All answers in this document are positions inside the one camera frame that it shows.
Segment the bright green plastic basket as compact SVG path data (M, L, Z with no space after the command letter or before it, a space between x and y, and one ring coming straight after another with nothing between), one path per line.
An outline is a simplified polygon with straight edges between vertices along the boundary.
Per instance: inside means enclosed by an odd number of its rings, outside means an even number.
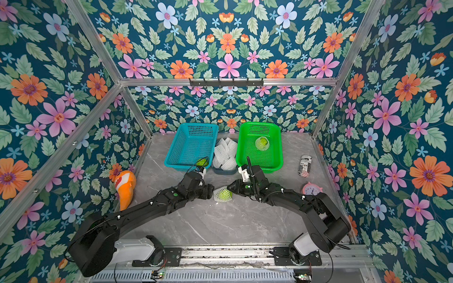
M255 141L267 137L270 147L267 151L257 150ZM272 123L246 122L239 129L236 163L239 167L247 165L247 156L251 165L258 165L264 173L279 171L284 164L281 129Z

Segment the striped drink can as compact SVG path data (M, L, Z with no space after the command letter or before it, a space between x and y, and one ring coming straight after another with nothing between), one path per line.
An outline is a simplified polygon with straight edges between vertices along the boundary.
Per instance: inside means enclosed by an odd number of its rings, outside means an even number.
M304 154L300 159L300 164L298 167L298 174L303 178L308 178L310 176L312 157Z

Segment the pile of white foam nets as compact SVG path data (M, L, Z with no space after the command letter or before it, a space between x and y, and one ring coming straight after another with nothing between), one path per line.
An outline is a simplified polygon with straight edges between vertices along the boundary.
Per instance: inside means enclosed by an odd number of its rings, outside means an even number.
M238 143L230 138L218 139L214 147L214 156L212 159L212 166L220 171L234 171L236 170L236 155Z

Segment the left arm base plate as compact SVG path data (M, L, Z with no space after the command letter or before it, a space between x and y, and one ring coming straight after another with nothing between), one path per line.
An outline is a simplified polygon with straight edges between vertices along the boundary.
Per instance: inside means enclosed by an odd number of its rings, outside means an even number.
M134 260L133 267L176 267L182 258L182 248L158 248L144 261Z

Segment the orange clownfish toy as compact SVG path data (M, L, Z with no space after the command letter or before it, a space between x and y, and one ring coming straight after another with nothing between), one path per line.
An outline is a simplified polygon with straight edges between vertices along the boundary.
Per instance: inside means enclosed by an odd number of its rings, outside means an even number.
M131 171L123 171L115 178L114 185L119 195L120 211L126 210L131 204L136 183L135 174Z

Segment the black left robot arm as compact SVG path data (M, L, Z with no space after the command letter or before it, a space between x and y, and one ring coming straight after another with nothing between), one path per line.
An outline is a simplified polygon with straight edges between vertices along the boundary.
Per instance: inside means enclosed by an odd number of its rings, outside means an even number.
M153 237L126 239L122 236L143 224L183 208L195 199L211 199L214 186L198 172L189 172L177 186L159 191L153 198L124 211L94 213L80 225L68 253L84 277L107 266L128 261L162 260L159 241Z

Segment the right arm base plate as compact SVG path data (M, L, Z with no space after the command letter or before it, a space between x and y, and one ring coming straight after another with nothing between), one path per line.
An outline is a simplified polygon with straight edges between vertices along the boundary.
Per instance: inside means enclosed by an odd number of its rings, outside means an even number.
M274 258L276 266L321 266L322 259L318 251L309 255L299 254L295 248L289 246L275 246L269 252Z

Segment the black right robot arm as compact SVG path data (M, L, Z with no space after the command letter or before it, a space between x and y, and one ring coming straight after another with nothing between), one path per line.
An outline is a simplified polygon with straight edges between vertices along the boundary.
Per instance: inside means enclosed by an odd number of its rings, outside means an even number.
M226 187L233 194L262 204L278 206L302 217L306 232L289 244L288 258L297 265L316 251L331 252L350 232L351 225L329 196L323 192L305 195L270 182L258 165L243 165L241 178Z

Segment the white foam net sleeve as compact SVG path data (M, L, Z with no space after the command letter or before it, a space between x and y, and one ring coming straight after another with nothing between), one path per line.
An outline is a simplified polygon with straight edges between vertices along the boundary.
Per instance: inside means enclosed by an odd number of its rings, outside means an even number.
M213 191L214 201L219 203L232 201L232 196L233 193L229 191L226 186L223 186Z
M270 147L270 141L268 140L267 137L259 137L255 141L255 147L257 150L260 151L267 151Z

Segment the dark-topped green custard apple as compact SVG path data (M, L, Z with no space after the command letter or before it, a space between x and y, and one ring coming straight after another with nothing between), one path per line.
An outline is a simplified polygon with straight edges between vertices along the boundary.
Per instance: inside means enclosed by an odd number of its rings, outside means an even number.
M219 199L223 202L229 202L230 200L232 200L232 192L227 189L223 189L219 193Z

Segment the green custard apple at edge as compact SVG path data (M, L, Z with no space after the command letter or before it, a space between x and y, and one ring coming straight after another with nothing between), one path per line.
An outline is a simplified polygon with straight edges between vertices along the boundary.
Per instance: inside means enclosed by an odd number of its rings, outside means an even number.
M196 166L200 167L207 167L209 165L209 159L208 158L202 158L199 159L196 163Z

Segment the grey bin of nets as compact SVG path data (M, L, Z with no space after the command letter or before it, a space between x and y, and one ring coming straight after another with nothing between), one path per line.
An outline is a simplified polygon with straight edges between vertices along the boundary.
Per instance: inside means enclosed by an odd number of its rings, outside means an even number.
M220 167L212 167L212 171L217 175L234 175L238 172L238 167L234 167L231 170L223 170Z

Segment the pink alarm clock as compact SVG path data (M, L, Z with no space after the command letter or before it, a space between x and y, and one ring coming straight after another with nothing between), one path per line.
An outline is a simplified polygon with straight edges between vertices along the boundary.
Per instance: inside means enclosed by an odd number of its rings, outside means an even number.
M316 196L319 193L323 193L323 188L318 186L318 185L316 185L316 184L313 184L311 182L308 182L302 188L302 194L304 194L304 195Z

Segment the teal plastic basket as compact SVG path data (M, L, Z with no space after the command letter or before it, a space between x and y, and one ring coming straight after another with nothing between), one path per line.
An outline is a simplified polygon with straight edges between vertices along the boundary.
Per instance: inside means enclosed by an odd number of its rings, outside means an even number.
M209 168L214 156L219 127L210 123L184 123L176 132L165 159L165 166L189 171L199 159L208 158Z

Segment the black hook rail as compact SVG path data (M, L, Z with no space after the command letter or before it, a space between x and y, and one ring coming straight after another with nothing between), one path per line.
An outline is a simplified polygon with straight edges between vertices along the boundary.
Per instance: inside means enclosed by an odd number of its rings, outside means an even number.
M193 79L189 80L191 87L261 87L263 79Z

